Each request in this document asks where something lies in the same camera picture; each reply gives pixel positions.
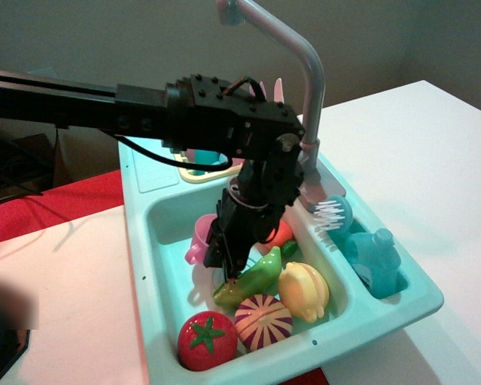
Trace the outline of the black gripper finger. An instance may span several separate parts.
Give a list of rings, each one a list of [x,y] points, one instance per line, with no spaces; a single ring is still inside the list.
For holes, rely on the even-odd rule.
[[[245,241],[224,241],[223,271],[224,279],[237,278],[246,267],[251,245]]]
[[[219,220],[213,220],[207,237],[208,248],[204,256],[204,266],[207,268],[225,268],[227,247],[223,229]]]

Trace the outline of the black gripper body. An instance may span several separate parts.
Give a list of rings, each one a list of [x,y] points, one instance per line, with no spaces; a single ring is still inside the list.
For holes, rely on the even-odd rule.
[[[248,207],[237,201],[227,188],[216,205],[216,243],[223,261],[246,261],[257,242],[266,242],[279,227],[285,207],[268,204]]]

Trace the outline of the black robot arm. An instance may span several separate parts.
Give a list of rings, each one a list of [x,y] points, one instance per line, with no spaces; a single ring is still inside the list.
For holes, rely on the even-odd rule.
[[[305,130],[293,109],[269,102],[259,85],[191,75],[162,90],[82,83],[0,71],[0,118],[94,128],[132,147],[135,138],[157,139],[172,150],[207,150],[235,159],[239,175],[222,192],[208,231],[207,267],[235,278],[250,249],[277,231],[286,208],[299,197],[299,162]]]

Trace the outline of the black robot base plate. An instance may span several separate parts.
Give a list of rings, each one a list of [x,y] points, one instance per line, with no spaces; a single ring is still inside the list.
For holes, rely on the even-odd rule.
[[[0,380],[29,346],[30,330],[0,330]]]

